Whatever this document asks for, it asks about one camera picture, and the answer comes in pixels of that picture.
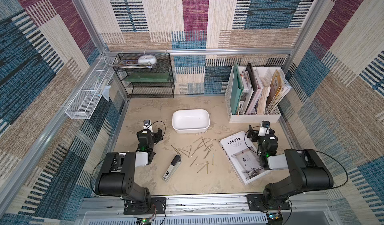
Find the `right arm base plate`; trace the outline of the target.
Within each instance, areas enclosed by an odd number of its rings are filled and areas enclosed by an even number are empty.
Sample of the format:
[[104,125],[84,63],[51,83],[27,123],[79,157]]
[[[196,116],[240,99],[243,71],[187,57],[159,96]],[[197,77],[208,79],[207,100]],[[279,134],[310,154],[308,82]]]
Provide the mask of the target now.
[[268,200],[262,194],[246,195],[250,211],[265,212],[268,211],[288,211],[291,205],[287,199]]

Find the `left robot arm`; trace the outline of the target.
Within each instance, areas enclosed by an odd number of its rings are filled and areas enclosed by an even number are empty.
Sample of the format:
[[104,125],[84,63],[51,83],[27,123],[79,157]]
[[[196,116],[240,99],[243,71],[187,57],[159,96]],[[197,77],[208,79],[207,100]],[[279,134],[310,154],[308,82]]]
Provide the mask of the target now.
[[163,140],[163,131],[150,129],[137,132],[138,148],[134,152],[107,153],[100,172],[91,188],[102,197],[120,197],[134,206],[150,207],[149,189],[135,183],[135,170],[150,165],[155,156],[154,146]]

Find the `white Inedia magazine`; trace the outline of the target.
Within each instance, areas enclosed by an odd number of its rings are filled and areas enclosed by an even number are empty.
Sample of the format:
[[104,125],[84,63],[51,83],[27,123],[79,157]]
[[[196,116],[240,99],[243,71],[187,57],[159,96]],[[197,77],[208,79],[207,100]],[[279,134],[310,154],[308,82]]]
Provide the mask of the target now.
[[246,133],[241,131],[220,140],[220,146],[233,166],[243,185],[248,185],[267,175],[260,158],[256,155],[256,148]]

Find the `white plastic storage box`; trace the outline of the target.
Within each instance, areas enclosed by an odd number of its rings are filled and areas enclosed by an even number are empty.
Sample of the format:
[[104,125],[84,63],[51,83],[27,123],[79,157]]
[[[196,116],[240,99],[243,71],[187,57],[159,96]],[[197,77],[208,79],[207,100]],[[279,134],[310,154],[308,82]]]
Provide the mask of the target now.
[[177,110],[173,113],[172,126],[178,134],[204,133],[210,125],[210,115],[204,109]]

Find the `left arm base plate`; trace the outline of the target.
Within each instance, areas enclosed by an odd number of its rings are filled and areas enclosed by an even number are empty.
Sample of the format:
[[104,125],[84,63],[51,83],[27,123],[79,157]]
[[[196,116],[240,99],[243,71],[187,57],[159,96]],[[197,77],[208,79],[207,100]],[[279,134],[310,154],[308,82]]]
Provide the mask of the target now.
[[162,215],[166,212],[166,197],[151,197],[147,202],[124,201],[124,212],[126,216],[133,215]]

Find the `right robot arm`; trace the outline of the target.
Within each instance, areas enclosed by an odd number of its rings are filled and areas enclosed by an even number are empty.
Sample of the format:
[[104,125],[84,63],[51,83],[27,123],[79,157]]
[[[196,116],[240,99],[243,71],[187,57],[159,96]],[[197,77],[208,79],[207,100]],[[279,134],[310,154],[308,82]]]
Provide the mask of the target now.
[[258,144],[251,152],[257,156],[262,169],[289,171],[285,179],[266,185],[262,194],[247,196],[250,211],[287,211],[293,207],[291,196],[333,188],[333,177],[315,150],[288,149],[283,154],[277,153],[278,138],[270,122],[249,126],[245,137]]

